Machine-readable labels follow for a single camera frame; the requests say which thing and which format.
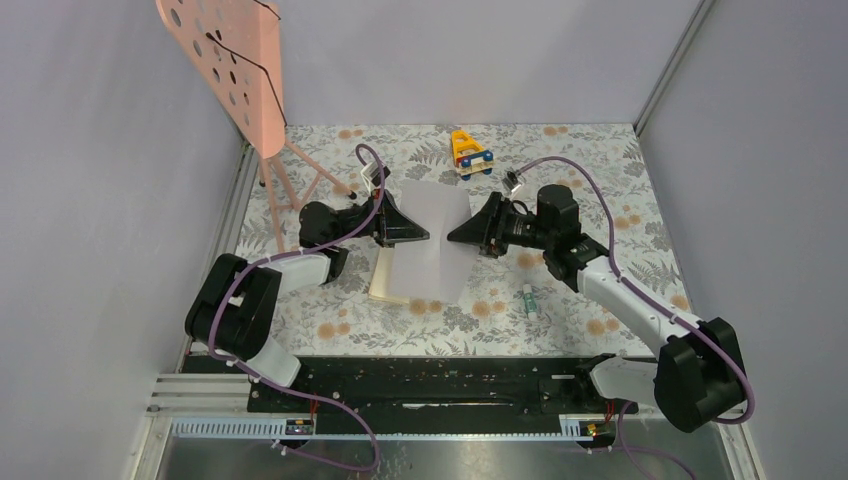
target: glue stick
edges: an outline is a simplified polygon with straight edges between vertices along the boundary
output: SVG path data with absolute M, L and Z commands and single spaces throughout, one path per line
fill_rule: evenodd
M 538 320 L 539 315 L 536 313 L 536 299 L 533 297 L 533 287 L 529 283 L 524 284 L 524 311 L 527 312 L 527 318 L 530 320 Z

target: white paper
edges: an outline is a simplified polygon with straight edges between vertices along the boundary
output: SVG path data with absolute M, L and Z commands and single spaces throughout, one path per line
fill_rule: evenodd
M 398 208 L 430 232 L 422 242 L 395 245 L 389 293 L 456 303 L 479 249 L 449 242 L 448 233 L 471 218 L 468 192 L 441 183 L 406 180 Z

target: yellow toy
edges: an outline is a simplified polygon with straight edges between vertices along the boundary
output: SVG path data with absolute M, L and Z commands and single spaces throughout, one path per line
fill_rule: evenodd
M 471 135 L 463 130 L 451 132 L 453 161 L 457 173 L 463 180 L 470 180 L 472 173 L 492 174 L 495 156 L 483 148 Z

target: leaf pattern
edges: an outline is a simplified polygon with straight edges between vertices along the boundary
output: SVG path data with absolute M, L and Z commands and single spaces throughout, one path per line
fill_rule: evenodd
M 462 181 L 453 169 L 450 132 L 462 128 L 495 155 L 493 175 Z M 286 134 L 313 159 L 351 188 L 365 193 L 353 147 L 374 147 L 391 170 L 387 188 L 401 199 L 404 179 L 457 185 L 468 191 L 476 211 L 489 193 L 500 191 L 506 168 L 536 158 L 563 155 L 583 165 L 600 185 L 616 225 L 616 255 L 626 271 L 667 299 L 685 299 L 671 239 L 633 129 L 603 125 L 386 125 L 292 126 Z M 294 188 L 303 192 L 314 172 L 291 152 L 281 153 Z M 607 219 L 589 183 L 558 162 L 524 174 L 526 197 L 534 209 L 535 191 L 548 183 L 572 189 L 583 229 L 601 243 L 609 238 Z M 276 253 L 267 191 L 254 182 L 236 254 L 256 260 Z M 271 179 L 285 202 L 279 179 Z M 354 204 L 318 182 L 311 200 L 333 208 Z M 297 246 L 295 212 L 281 213 L 286 248 Z M 583 355 L 602 352 L 647 355 L 649 350 L 600 305 L 571 292 L 548 273 L 541 252 L 511 247 L 500 259 L 479 258 L 456 304 L 412 299 L 408 305 L 369 300 L 368 286 L 377 247 L 367 238 L 349 240 L 342 274 L 334 282 L 281 294 L 271 334 L 297 355 Z M 524 312 L 522 287 L 533 287 L 539 308 L 531 321 Z

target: white wall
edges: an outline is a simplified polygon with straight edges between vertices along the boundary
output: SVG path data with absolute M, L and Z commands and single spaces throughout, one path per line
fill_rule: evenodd
M 632 122 L 697 0 L 280 0 L 292 124 Z
M 0 17 L 0 477 L 115 479 L 238 158 L 152 0 Z
M 846 24 L 719 2 L 643 136 L 694 306 L 740 337 L 769 479 L 848 477 Z

